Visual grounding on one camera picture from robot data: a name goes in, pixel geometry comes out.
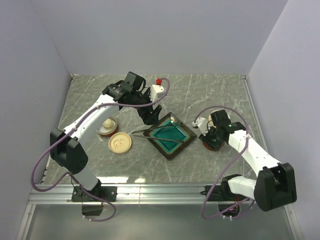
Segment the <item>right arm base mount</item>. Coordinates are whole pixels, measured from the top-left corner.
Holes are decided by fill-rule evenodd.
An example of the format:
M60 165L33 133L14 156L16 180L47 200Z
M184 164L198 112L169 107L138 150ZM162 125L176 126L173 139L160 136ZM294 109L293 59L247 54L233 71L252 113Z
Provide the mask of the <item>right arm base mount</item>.
M224 186L224 184L216 185L209 195L208 199L204 200L201 205L201 216L204 217L206 203L208 202L218 202L218 211L222 212L225 209L243 201L244 199L246 199L245 196L231 193L230 190L228 190L227 187ZM253 204L251 203L246 211L248 211L252 207L252 205ZM233 218L239 218L240 216L244 215L246 211L241 213L241 206L237 205L224 212L222 214L222 217L232 220Z

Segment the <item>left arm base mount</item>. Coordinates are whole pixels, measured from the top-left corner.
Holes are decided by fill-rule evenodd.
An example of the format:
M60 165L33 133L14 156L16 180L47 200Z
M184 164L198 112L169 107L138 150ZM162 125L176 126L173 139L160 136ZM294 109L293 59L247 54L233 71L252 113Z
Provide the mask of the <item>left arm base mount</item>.
M105 204L112 207L113 213L111 216L113 217L116 213L114 205L116 199L116 186L98 186L91 191L84 191L81 186L75 186L71 197L73 203L82 203L81 213L85 218L100 216Z

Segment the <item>cream round lid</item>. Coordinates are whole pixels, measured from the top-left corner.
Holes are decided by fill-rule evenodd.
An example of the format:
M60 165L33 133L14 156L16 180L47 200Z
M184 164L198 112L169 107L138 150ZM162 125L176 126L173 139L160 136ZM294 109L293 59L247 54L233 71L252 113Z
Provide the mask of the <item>cream round lid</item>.
M109 149L116 154L125 154L132 147L132 139L125 132L113 134L108 141Z

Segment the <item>metal tongs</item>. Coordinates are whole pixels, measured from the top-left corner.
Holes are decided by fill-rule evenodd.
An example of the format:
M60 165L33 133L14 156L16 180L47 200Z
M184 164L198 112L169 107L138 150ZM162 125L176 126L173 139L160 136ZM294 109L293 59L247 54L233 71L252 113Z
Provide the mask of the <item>metal tongs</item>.
M181 122L167 122L162 125L152 126L147 129L132 131L132 135L138 135L139 137L145 137L151 140L171 142L171 143L183 143L187 135L182 129Z

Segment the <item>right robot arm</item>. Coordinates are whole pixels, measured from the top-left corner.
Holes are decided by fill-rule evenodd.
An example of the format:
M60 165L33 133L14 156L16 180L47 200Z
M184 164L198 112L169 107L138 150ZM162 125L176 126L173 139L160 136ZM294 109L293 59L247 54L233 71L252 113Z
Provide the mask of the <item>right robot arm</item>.
M228 144L252 168L256 179L240 174L220 177L220 185L202 191L209 201L232 201L239 197L254 200L264 212L297 201L294 168L281 163L265 151L249 134L248 127L232 122L224 109L210 114L210 120L197 117L192 126L200 130L199 139L209 150L218 151Z

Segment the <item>white egg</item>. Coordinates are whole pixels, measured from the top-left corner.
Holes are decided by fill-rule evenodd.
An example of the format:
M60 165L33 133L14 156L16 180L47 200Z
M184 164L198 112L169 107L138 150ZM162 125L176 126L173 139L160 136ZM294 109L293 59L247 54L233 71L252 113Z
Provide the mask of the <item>white egg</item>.
M108 118L102 125L104 128L110 129L113 127L113 120Z

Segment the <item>red round lid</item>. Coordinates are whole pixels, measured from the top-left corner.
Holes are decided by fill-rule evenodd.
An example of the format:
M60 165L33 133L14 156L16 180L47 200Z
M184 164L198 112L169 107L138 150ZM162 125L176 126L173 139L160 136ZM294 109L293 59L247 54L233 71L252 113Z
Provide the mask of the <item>red round lid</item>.
M205 143L204 141L202 142L203 146L209 150L209 151L213 151L213 152L217 152L217 151L220 151L222 149L222 147L224 146L224 143L220 146L217 146L217 147L212 147L210 146L209 144Z

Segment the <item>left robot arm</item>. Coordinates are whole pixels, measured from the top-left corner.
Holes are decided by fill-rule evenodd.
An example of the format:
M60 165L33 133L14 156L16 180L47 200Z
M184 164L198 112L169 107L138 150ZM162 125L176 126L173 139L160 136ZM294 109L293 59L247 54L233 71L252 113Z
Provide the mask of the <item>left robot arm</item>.
M105 120L124 107L136 109L145 125L157 124L162 107L153 105L167 95L169 88L169 84L162 86L160 82L147 87L142 76L130 71L125 79L106 86L77 120L64 129L51 131L51 159L74 177L89 201L96 201L103 194L101 181L88 166L89 158L83 148L85 143Z

